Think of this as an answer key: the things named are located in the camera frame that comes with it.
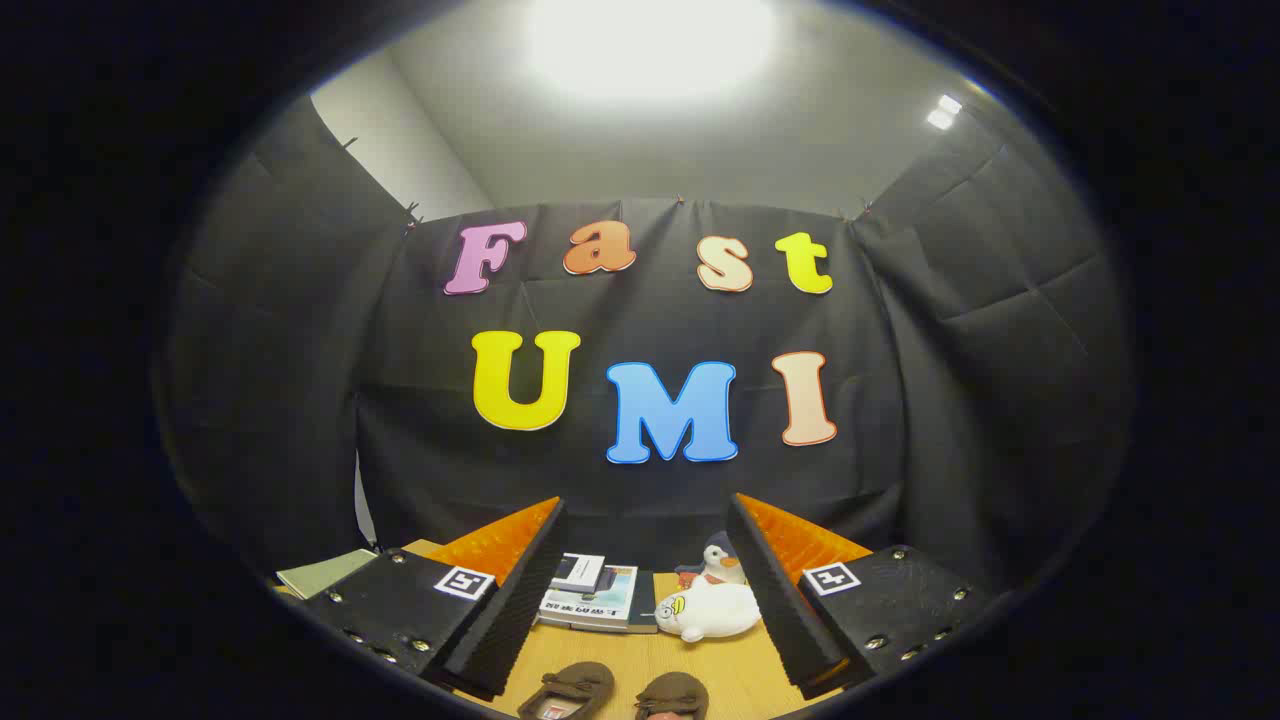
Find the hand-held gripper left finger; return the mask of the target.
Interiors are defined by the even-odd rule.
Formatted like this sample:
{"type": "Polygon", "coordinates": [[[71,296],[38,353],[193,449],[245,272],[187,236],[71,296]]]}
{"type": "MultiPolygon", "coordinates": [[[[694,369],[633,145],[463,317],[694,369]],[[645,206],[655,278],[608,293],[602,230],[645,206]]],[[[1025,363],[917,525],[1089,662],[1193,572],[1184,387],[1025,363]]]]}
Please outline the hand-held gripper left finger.
{"type": "Polygon", "coordinates": [[[561,564],[563,510],[552,497],[426,553],[389,550],[300,607],[385,665],[493,700],[561,564]]]}

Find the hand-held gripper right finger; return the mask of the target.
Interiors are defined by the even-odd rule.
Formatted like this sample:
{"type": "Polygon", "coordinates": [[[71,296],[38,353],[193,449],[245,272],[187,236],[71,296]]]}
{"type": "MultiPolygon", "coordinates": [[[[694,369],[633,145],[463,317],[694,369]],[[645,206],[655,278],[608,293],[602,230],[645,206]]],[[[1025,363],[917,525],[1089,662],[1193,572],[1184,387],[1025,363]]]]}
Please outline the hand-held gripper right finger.
{"type": "Polygon", "coordinates": [[[998,598],[911,546],[868,550],[742,493],[730,501],[726,532],[806,700],[911,666],[998,598]]]}

